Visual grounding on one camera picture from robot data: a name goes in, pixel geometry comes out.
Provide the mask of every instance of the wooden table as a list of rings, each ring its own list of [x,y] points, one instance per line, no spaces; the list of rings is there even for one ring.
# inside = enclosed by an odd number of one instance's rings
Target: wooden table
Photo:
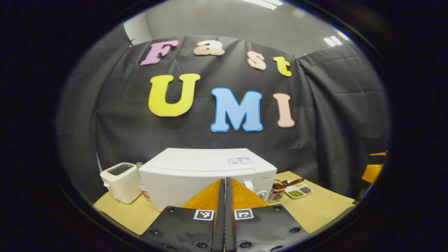
[[[289,171],[276,175],[276,179],[281,181],[293,181],[298,178],[300,177]],[[314,190],[311,194],[300,199],[292,199],[284,194],[280,201],[270,205],[282,204],[308,233],[323,227],[353,206],[354,199],[334,193],[308,180],[304,183]],[[110,193],[106,193],[95,202],[94,207],[138,235],[143,234],[160,214],[154,204],[148,202],[143,195],[131,204],[124,204],[112,198]]]

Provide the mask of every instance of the white toaster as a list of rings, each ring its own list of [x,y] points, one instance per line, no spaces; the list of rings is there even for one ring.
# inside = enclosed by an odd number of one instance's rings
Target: white toaster
[[[132,203],[141,193],[138,185],[138,169],[130,163],[120,163],[100,174],[104,186],[116,200]]]

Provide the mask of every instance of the white microwave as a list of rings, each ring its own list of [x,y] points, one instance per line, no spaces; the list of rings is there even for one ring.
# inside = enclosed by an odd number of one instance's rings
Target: white microwave
[[[181,207],[214,181],[232,177],[264,201],[277,168],[246,148],[167,148],[139,169],[149,197],[159,211]]]

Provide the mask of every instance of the letter m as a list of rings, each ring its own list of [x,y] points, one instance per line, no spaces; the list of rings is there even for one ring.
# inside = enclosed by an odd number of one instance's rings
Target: letter m
[[[245,131],[260,131],[263,125],[260,122],[260,100],[262,95],[255,91],[248,91],[241,104],[238,104],[232,91],[228,88],[214,88],[211,93],[216,97],[215,123],[211,130],[215,132],[228,131],[230,126],[226,123],[226,115],[235,130],[238,130],[246,117],[243,125]]]

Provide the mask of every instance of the yellow letter u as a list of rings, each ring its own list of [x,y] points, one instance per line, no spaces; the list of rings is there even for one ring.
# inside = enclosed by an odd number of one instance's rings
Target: yellow letter u
[[[183,81],[181,99],[174,104],[166,103],[165,95],[172,75],[159,75],[151,78],[151,91],[149,92],[148,106],[152,113],[161,117],[175,117],[187,112],[193,103],[194,85],[201,77],[199,74],[182,74],[179,79]]]

